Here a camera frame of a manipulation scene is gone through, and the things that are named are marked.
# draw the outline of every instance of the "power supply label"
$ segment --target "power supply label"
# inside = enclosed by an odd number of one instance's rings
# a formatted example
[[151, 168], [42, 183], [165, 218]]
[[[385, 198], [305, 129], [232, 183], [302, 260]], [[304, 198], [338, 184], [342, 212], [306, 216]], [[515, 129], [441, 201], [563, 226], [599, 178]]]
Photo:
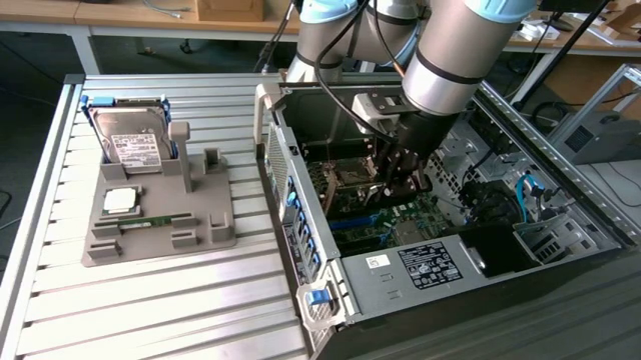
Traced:
[[401, 250], [398, 255], [420, 290], [464, 278], [443, 242]]

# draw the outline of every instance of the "warning label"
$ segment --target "warning label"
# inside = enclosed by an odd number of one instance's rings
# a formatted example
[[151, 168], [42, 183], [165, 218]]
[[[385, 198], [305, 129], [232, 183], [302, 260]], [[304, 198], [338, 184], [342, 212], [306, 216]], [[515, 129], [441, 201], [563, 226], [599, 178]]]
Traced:
[[464, 278], [443, 242], [401, 250], [398, 255], [420, 290]]
[[159, 145], [153, 133], [113, 135], [111, 141], [123, 167], [161, 166]]

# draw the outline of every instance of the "monitor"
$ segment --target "monitor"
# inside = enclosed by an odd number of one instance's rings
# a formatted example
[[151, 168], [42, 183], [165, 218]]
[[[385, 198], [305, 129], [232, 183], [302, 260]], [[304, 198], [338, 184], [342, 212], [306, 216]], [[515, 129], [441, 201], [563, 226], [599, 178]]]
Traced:
[[575, 30], [575, 26], [561, 20], [564, 13], [591, 13], [600, 6], [604, 0], [543, 0], [539, 5], [541, 11], [551, 11], [548, 19], [551, 26], [563, 32]]

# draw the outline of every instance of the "aluminum profile table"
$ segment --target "aluminum profile table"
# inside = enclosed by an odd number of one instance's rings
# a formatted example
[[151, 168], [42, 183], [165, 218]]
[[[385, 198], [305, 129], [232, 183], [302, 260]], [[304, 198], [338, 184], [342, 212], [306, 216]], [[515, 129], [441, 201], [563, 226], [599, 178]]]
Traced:
[[[308, 359], [253, 140], [254, 94], [278, 75], [91, 76], [65, 86], [2, 284], [2, 359]], [[101, 149], [81, 95], [158, 97], [189, 152], [230, 164], [238, 245], [85, 268]]]

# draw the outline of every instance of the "hard drive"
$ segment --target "hard drive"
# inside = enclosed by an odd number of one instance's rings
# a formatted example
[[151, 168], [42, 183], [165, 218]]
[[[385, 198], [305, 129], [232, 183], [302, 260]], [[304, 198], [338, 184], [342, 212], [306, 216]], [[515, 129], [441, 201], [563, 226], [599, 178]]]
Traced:
[[167, 101], [97, 100], [87, 112], [106, 162], [122, 164], [130, 174], [162, 171], [162, 161], [175, 158], [177, 152]]

